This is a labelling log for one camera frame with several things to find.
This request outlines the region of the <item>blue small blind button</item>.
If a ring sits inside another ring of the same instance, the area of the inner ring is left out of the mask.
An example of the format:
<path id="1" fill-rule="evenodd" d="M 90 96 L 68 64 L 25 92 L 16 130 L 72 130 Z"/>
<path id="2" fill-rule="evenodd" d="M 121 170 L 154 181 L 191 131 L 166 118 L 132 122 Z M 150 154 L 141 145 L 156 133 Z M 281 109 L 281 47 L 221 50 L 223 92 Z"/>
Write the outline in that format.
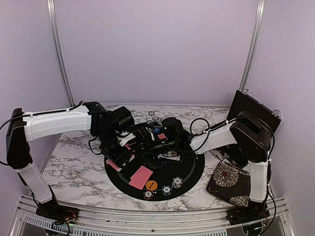
<path id="1" fill-rule="evenodd" d="M 154 132 L 155 134 L 159 134 L 159 133 L 161 133 L 161 129 L 160 129 L 159 127 L 154 127 L 154 128 L 153 128 L 153 132 Z"/>

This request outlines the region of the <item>red playing card deck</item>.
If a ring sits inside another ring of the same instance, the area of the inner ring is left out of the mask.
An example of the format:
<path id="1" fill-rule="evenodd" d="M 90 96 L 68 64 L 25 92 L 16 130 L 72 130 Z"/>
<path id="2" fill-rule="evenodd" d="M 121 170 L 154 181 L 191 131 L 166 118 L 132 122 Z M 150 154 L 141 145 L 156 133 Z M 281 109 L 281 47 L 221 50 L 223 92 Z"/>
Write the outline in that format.
<path id="1" fill-rule="evenodd" d="M 107 159 L 106 160 L 106 164 L 108 164 L 109 166 L 111 166 L 114 170 L 120 172 L 122 170 L 122 168 L 118 167 L 112 160 Z"/>

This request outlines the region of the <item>blue orange chip stack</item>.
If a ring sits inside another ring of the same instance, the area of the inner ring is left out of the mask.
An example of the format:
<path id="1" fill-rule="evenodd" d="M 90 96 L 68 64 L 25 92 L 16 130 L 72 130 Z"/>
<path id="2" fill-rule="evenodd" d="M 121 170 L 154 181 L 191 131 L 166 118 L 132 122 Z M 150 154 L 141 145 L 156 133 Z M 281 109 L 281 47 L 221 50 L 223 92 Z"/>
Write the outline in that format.
<path id="1" fill-rule="evenodd" d="M 172 188 L 178 189 L 182 186 L 183 180 L 180 177 L 175 177 L 172 180 Z"/>

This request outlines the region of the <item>green chip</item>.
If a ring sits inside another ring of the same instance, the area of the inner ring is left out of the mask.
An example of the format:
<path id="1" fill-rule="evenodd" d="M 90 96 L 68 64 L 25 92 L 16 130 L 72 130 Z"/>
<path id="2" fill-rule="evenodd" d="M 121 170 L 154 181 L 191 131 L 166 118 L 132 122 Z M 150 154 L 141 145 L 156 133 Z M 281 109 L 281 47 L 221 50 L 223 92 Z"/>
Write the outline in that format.
<path id="1" fill-rule="evenodd" d="M 162 187 L 161 192 L 164 196 L 170 196 L 172 192 L 172 188 L 169 185 L 165 185 Z"/>

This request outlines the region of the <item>orange big blind button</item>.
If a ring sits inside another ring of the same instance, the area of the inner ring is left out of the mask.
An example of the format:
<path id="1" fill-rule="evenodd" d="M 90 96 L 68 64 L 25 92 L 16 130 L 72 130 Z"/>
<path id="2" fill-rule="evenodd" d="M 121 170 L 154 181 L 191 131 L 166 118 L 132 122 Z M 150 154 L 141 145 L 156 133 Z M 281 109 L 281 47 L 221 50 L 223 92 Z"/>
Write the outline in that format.
<path id="1" fill-rule="evenodd" d="M 158 187 L 158 183 L 154 180 L 150 180 L 146 183 L 146 189 L 149 190 L 149 191 L 154 191 L 157 189 Z"/>

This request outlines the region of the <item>red chip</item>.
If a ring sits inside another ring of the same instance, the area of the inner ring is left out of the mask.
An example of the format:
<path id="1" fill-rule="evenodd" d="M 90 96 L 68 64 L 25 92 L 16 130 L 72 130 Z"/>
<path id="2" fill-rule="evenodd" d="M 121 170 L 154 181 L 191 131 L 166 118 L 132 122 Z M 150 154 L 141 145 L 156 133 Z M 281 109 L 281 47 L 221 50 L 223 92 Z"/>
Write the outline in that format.
<path id="1" fill-rule="evenodd" d="M 153 198 L 153 196 L 154 196 L 153 191 L 147 190 L 147 191 L 145 191 L 145 192 L 143 193 L 143 197 L 144 197 L 144 199 L 147 200 L 147 201 L 151 200 L 151 199 Z"/>

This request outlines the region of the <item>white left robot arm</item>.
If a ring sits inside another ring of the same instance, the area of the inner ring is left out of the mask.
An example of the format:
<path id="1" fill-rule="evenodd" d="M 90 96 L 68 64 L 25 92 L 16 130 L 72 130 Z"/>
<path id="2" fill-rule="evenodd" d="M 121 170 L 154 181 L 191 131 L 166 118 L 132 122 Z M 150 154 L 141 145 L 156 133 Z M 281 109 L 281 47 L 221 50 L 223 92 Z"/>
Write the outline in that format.
<path id="1" fill-rule="evenodd" d="M 99 102 L 42 112 L 23 112 L 17 108 L 6 121 L 6 165 L 16 171 L 22 183 L 37 201 L 37 213 L 47 218 L 62 218 L 66 209 L 40 173 L 31 156 L 30 143 L 50 136 L 75 131 L 89 131 L 100 142 L 100 153 L 122 167 L 131 154 L 126 143 L 134 138 L 131 111 L 122 106 L 113 111 Z"/>

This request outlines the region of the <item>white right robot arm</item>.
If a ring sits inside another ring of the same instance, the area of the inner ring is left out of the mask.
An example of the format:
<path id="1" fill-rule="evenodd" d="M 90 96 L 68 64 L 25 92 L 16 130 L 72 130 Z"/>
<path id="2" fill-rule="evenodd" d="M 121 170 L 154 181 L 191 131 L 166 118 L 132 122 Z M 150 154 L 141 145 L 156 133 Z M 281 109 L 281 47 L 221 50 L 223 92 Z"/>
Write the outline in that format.
<path id="1" fill-rule="evenodd" d="M 266 200 L 270 196 L 271 176 L 270 154 L 275 145 L 274 132 L 277 129 L 267 116 L 240 112 L 237 117 L 228 119 L 214 128 L 200 134 L 188 134 L 176 118 L 163 120 L 165 139 L 147 138 L 143 147 L 146 156 L 173 150 L 179 153 L 203 154 L 207 151 L 228 145 L 237 145 L 242 156 L 247 159 L 251 171 L 251 191 L 248 206 L 229 211 L 230 218 L 255 220 L 269 215 Z"/>

